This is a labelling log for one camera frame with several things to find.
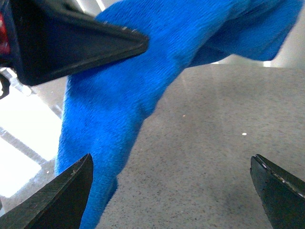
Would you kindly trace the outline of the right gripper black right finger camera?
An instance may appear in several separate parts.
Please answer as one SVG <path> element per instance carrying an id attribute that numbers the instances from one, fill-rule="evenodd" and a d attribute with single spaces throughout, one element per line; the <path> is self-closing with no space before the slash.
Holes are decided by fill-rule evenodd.
<path id="1" fill-rule="evenodd" d="M 254 188 L 274 229 L 305 227 L 305 182 L 262 155 L 251 157 Z"/>

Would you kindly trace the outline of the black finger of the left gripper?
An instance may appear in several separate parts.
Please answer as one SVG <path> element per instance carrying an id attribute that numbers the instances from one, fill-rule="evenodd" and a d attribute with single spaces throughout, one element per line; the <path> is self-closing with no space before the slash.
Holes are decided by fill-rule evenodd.
<path id="1" fill-rule="evenodd" d="M 9 2 L 9 67 L 22 84 L 35 86 L 134 57 L 148 37 L 99 22 L 62 0 Z"/>

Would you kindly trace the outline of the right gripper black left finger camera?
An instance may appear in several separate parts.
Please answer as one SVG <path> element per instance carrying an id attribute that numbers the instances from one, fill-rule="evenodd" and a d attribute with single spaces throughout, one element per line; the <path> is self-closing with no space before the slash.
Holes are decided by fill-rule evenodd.
<path id="1" fill-rule="evenodd" d="M 0 218 L 2 229 L 78 229 L 93 179 L 85 155 L 27 200 Z"/>

